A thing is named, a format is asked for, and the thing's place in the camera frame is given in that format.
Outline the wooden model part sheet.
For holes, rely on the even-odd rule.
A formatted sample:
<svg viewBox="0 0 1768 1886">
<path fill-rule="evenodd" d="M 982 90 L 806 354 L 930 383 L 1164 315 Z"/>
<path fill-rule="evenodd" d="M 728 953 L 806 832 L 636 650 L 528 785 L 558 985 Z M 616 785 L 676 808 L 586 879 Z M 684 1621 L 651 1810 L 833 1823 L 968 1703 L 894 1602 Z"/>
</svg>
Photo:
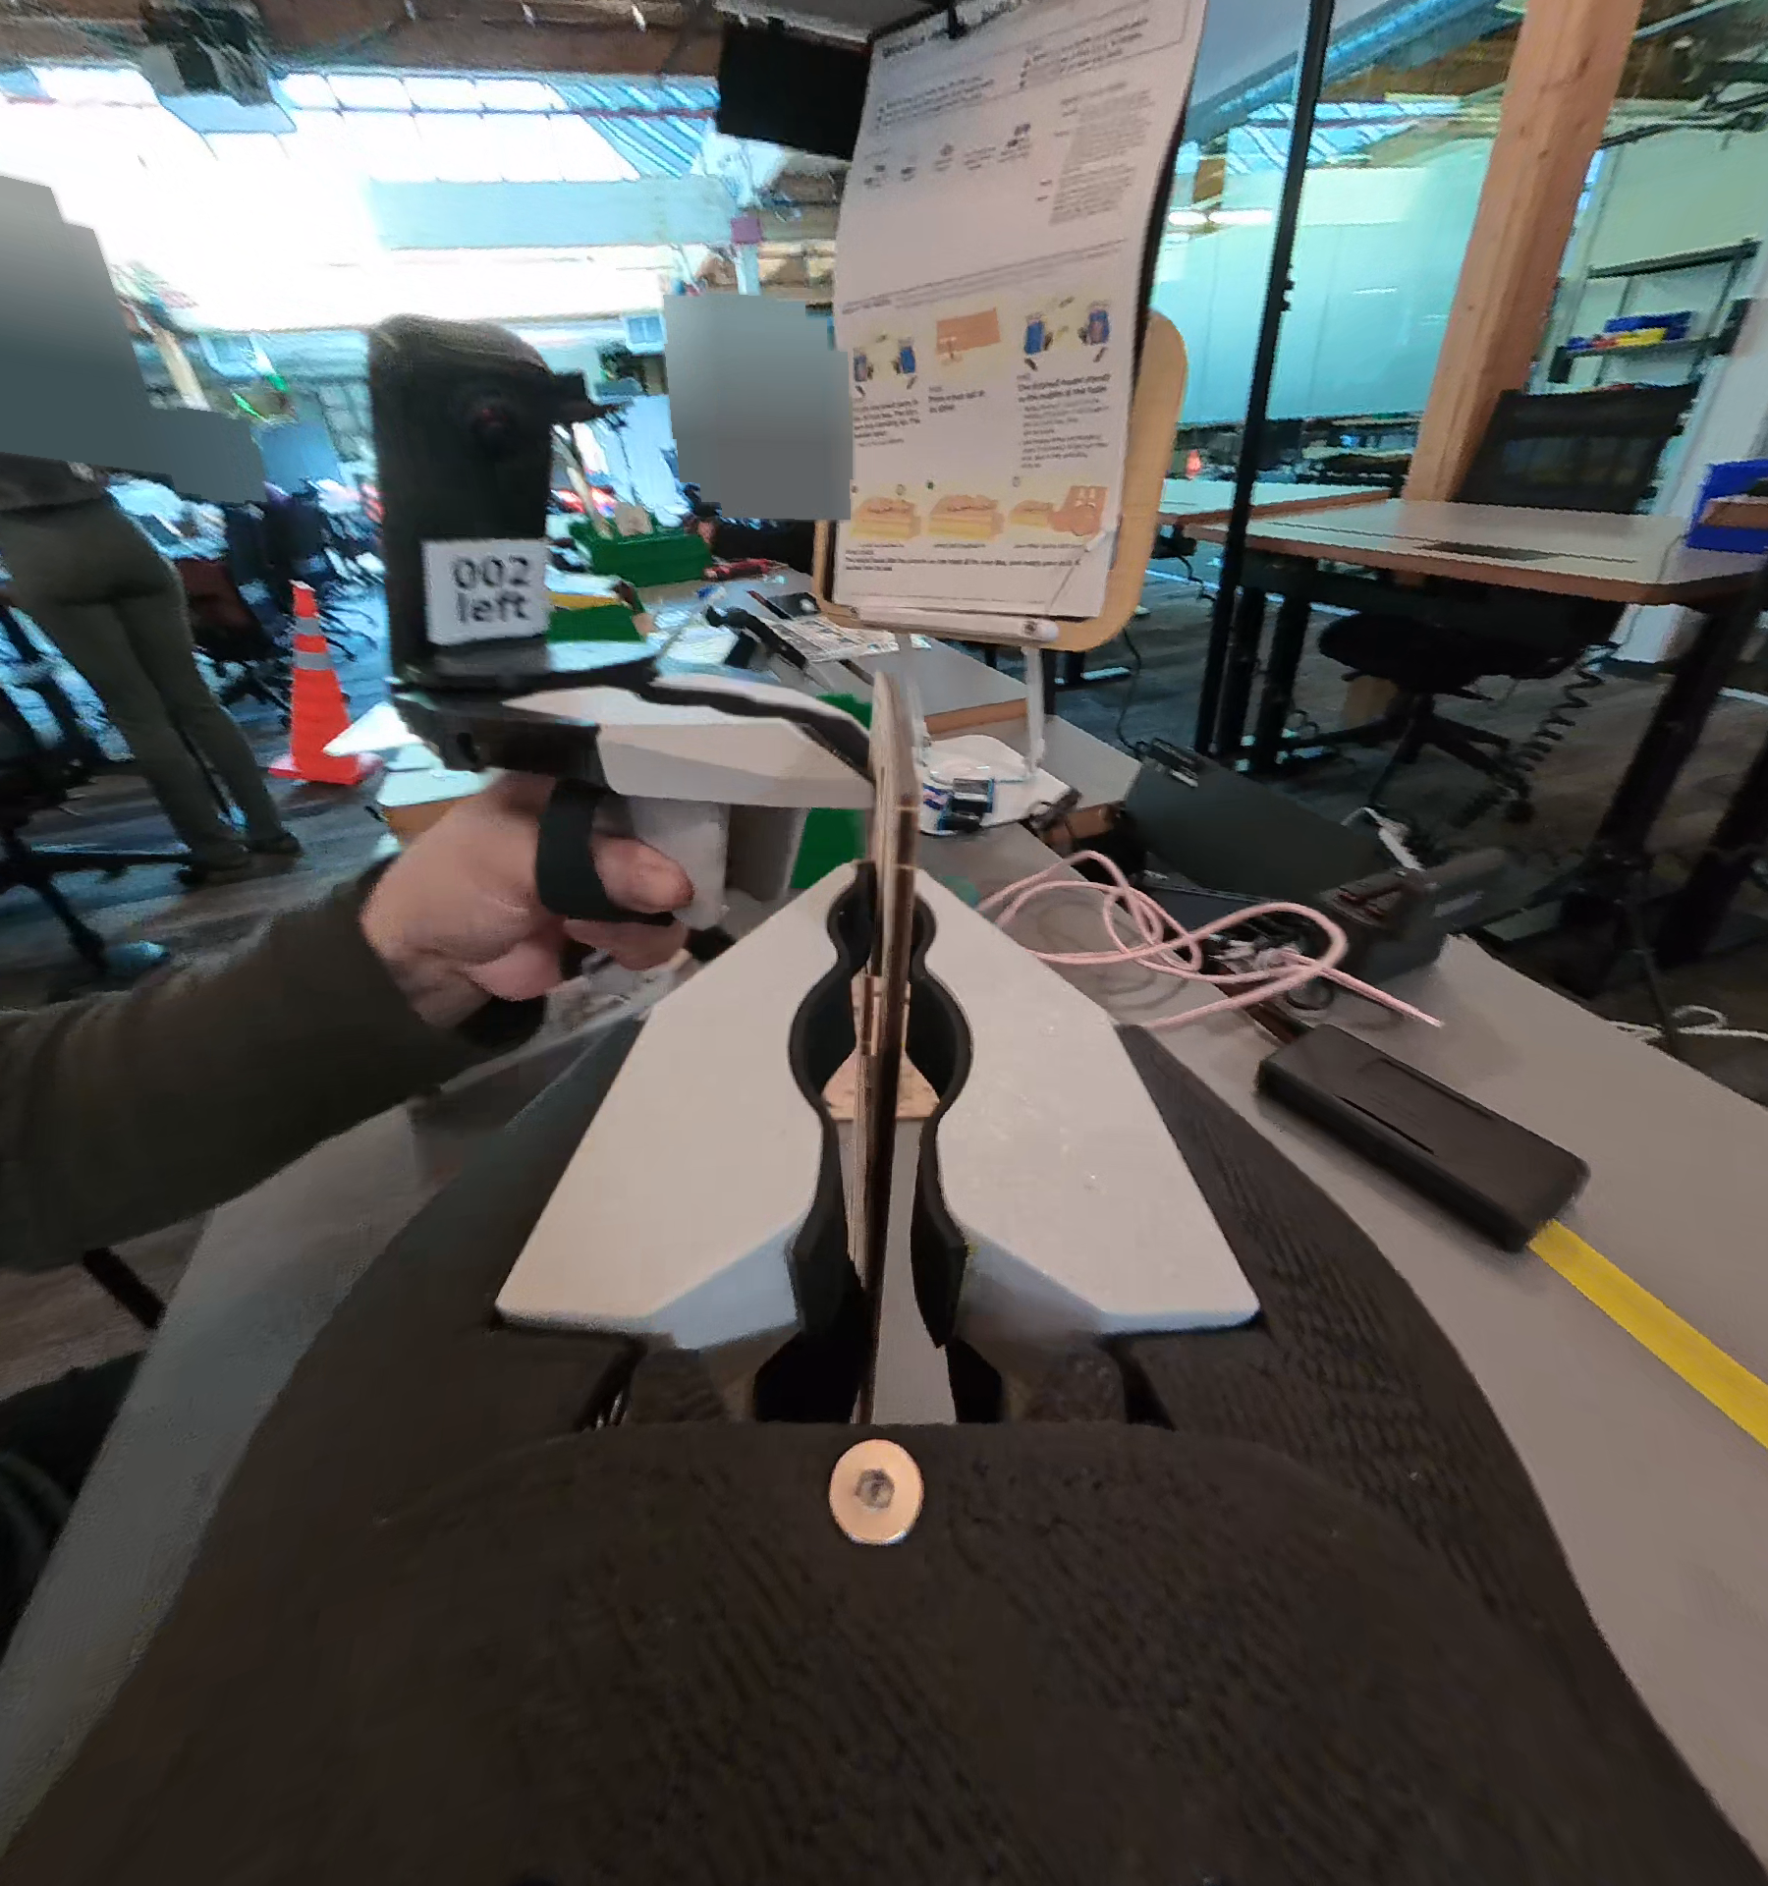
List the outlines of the wooden model part sheet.
<svg viewBox="0 0 1768 1886">
<path fill-rule="evenodd" d="M 872 953 L 854 977 L 854 1050 L 859 1050 L 859 1118 L 849 1178 L 849 1240 L 862 1288 L 862 1378 L 859 1426 L 876 1426 L 894 1255 L 909 1253 L 920 1118 L 899 1118 L 899 1056 L 909 1031 L 909 958 L 914 958 L 914 839 L 920 778 L 914 740 L 899 689 L 881 675 L 872 691 Z"/>
</svg>

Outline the person's left hand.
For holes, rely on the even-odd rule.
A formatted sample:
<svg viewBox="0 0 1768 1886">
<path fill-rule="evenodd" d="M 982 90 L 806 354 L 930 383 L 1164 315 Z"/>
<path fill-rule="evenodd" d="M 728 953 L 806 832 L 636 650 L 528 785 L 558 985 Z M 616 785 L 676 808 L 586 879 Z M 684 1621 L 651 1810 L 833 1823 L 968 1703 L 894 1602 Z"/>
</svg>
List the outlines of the person's left hand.
<svg viewBox="0 0 1768 1886">
<path fill-rule="evenodd" d="M 562 983 L 562 953 L 659 969 L 684 928 L 690 879 L 641 839 L 595 839 L 595 871 L 636 923 L 551 916 L 534 892 L 534 842 L 551 785 L 496 774 L 412 839 L 369 891 L 358 928 L 425 1026 L 467 1026 L 481 1003 L 528 1003 Z"/>
</svg>

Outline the green plastic bin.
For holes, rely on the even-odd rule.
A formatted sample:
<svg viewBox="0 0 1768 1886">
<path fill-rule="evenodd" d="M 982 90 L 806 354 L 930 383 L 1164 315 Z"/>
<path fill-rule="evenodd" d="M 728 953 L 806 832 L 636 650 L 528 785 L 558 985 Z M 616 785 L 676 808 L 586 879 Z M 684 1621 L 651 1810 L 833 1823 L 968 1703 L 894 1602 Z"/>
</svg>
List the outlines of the green plastic bin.
<svg viewBox="0 0 1768 1886">
<path fill-rule="evenodd" d="M 833 868 L 854 868 L 872 856 L 872 802 L 862 808 L 812 808 L 801 823 L 788 891 L 806 892 Z"/>
</svg>

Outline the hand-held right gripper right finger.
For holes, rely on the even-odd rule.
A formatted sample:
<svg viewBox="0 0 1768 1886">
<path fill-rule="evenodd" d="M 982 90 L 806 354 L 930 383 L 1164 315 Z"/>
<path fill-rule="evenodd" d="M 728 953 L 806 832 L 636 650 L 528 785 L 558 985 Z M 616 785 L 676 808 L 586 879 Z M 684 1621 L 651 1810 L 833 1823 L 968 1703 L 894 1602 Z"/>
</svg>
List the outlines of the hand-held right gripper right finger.
<svg viewBox="0 0 1768 1886">
<path fill-rule="evenodd" d="M 928 871 L 904 1003 L 904 1075 L 930 1096 L 904 1255 L 930 1342 L 1253 1321 L 1253 1288 L 1122 1026 Z"/>
</svg>

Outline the person's left forearm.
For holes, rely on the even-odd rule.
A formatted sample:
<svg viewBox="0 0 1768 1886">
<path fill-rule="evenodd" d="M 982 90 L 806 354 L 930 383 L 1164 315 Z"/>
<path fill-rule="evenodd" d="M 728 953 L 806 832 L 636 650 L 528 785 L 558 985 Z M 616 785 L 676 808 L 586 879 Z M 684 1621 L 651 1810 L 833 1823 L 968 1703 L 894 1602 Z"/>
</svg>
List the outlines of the person's left forearm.
<svg viewBox="0 0 1768 1886">
<path fill-rule="evenodd" d="M 131 992 L 0 1010 L 0 1270 L 61 1270 L 276 1178 L 467 1070 L 467 985 L 412 985 L 365 891 Z"/>
</svg>

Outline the orange traffic cone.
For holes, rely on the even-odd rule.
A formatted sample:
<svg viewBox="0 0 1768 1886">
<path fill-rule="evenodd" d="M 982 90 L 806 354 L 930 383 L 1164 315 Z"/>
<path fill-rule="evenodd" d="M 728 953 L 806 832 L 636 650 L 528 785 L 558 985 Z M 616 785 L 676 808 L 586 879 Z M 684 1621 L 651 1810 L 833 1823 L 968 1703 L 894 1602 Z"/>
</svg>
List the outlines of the orange traffic cone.
<svg viewBox="0 0 1768 1886">
<path fill-rule="evenodd" d="M 351 734 L 351 704 L 335 675 L 329 623 L 310 585 L 291 585 L 290 664 L 290 749 L 264 766 L 284 785 L 358 789 L 378 774 L 369 749 L 335 749 Z"/>
</svg>

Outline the printed instruction paper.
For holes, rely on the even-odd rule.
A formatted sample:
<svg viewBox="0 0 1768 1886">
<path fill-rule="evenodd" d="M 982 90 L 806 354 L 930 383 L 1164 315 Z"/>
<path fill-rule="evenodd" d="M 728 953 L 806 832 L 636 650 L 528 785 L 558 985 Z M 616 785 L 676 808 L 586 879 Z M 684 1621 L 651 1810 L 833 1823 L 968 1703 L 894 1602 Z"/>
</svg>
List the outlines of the printed instruction paper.
<svg viewBox="0 0 1768 1886">
<path fill-rule="evenodd" d="M 872 45 L 833 229 L 859 616 L 1101 610 L 1195 45 L 1202 0 L 989 0 Z"/>
</svg>

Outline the long wooden desk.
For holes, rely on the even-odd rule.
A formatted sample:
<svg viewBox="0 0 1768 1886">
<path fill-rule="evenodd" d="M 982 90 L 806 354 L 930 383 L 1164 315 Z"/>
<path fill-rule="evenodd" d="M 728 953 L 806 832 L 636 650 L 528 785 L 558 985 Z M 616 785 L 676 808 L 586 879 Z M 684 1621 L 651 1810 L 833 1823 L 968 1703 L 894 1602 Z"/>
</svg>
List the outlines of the long wooden desk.
<svg viewBox="0 0 1768 1886">
<path fill-rule="evenodd" d="M 1598 856 L 1646 848 L 1759 610 L 1768 610 L 1768 554 L 1699 554 L 1681 517 L 1661 511 L 1536 511 L 1351 490 L 1336 505 L 1248 505 L 1243 517 L 1183 517 L 1183 530 L 1224 554 L 1191 743 L 1248 774 L 1278 774 L 1313 607 L 1408 616 L 1426 610 L 1433 586 L 1465 585 L 1611 600 L 1616 610 L 1691 610 L 1699 635 L 1598 813 Z"/>
</svg>

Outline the black cardboard box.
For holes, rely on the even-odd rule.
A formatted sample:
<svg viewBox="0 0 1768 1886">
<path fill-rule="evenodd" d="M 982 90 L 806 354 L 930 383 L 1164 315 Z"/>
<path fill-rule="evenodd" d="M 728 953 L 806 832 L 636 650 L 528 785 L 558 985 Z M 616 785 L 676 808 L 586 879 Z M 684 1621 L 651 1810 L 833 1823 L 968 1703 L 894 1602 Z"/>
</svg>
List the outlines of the black cardboard box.
<svg viewBox="0 0 1768 1886">
<path fill-rule="evenodd" d="M 1399 871 L 1368 823 L 1336 823 L 1213 764 L 1141 764 L 1122 819 L 1145 857 L 1237 898 L 1321 898 Z"/>
</svg>

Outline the flat black box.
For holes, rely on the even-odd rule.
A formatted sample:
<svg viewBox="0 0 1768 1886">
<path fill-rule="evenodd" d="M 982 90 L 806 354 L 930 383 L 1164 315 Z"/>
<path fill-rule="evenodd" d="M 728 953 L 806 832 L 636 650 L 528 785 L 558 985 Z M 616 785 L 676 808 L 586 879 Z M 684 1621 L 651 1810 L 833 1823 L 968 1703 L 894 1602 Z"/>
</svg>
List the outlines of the flat black box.
<svg viewBox="0 0 1768 1886">
<path fill-rule="evenodd" d="M 1534 1246 L 1587 1185 L 1587 1166 L 1562 1140 L 1346 1026 L 1306 1026 L 1262 1056 L 1253 1091 L 1495 1253 Z"/>
</svg>

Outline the dark grey desk device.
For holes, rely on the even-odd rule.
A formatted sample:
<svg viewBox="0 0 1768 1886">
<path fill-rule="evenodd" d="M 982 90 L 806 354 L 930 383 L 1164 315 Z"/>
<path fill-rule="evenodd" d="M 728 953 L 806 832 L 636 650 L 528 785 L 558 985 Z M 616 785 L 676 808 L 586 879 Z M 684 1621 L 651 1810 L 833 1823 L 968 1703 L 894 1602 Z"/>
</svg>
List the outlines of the dark grey desk device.
<svg viewBox="0 0 1768 1886">
<path fill-rule="evenodd" d="M 1469 935 L 1510 903 L 1510 856 L 1475 848 L 1438 868 L 1391 868 L 1313 892 L 1346 953 L 1339 977 L 1388 985 L 1426 969 L 1450 935 Z"/>
</svg>

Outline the small wooden model part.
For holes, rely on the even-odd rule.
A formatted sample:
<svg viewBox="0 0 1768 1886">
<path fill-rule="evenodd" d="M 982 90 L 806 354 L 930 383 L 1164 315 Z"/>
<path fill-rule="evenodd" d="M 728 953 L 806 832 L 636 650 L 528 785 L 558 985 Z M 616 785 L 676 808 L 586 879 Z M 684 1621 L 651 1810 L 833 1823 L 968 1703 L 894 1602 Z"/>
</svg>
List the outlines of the small wooden model part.
<svg viewBox="0 0 1768 1886">
<path fill-rule="evenodd" d="M 859 1118 L 859 1075 L 862 1059 L 849 1056 L 831 1086 L 821 1086 L 821 1111 L 831 1118 Z M 899 1118 L 930 1118 L 936 1111 L 936 1091 L 914 1075 L 909 1056 L 899 1056 Z"/>
</svg>

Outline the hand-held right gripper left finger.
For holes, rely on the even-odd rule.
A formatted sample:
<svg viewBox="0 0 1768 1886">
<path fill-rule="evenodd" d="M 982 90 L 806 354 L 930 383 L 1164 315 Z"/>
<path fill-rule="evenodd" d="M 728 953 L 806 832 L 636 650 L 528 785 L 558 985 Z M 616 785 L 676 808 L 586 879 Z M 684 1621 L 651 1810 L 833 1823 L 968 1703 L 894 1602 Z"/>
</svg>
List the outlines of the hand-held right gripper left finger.
<svg viewBox="0 0 1768 1886">
<path fill-rule="evenodd" d="M 697 1356 L 833 1333 L 859 1292 L 838 1140 L 796 1019 L 854 985 L 833 903 L 859 884 L 831 871 L 651 1003 L 498 1278 L 509 1329 Z"/>
</svg>

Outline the blue storage bin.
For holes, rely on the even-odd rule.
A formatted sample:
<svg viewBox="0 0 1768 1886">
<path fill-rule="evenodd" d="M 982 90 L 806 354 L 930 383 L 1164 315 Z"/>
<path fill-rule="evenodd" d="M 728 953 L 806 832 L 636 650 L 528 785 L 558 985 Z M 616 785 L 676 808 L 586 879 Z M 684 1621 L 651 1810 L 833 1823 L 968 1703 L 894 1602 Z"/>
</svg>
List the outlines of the blue storage bin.
<svg viewBox="0 0 1768 1886">
<path fill-rule="evenodd" d="M 1714 462 L 1685 526 L 1699 554 L 1768 554 L 1768 462 Z"/>
</svg>

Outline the wooden support pillar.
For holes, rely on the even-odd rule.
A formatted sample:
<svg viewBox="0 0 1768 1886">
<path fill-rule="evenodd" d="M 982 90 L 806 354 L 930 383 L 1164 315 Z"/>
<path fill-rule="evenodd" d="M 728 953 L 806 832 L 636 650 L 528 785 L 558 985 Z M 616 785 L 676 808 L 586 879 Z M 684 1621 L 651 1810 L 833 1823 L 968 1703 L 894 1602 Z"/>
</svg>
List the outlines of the wooden support pillar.
<svg viewBox="0 0 1768 1886">
<path fill-rule="evenodd" d="M 1524 7 L 1406 500 L 1459 500 L 1495 396 L 1534 374 L 1635 23 L 1635 0 Z"/>
</svg>

